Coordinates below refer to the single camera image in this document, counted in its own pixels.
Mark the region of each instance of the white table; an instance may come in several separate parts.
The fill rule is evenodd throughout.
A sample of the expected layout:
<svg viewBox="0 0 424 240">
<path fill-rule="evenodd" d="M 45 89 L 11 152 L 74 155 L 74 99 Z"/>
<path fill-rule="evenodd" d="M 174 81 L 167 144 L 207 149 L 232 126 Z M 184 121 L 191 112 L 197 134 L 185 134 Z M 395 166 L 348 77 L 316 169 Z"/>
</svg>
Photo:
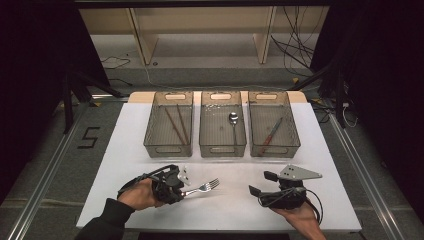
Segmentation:
<svg viewBox="0 0 424 240">
<path fill-rule="evenodd" d="M 292 103 L 292 111 L 302 146 L 293 159 L 252 158 L 249 147 L 247 107 L 244 116 L 248 145 L 243 158 L 202 158 L 198 145 L 200 105 L 195 104 L 193 155 L 180 159 L 152 159 L 143 146 L 151 104 L 125 103 L 110 139 L 102 164 L 88 195 L 77 227 L 99 216 L 106 198 L 116 198 L 126 182 L 159 167 L 187 166 L 192 186 L 219 178 L 221 184 L 208 193 L 188 196 L 181 202 L 135 212 L 126 228 L 161 232 L 287 232 L 293 228 L 279 215 L 259 205 L 248 185 L 262 191 L 278 191 L 278 183 L 263 177 L 264 171 L 279 173 L 287 164 L 323 174 L 305 180 L 323 204 L 324 231 L 357 232 L 361 226 L 346 194 L 328 147 L 308 103 Z M 319 209 L 316 198 L 308 197 Z"/>
</svg>

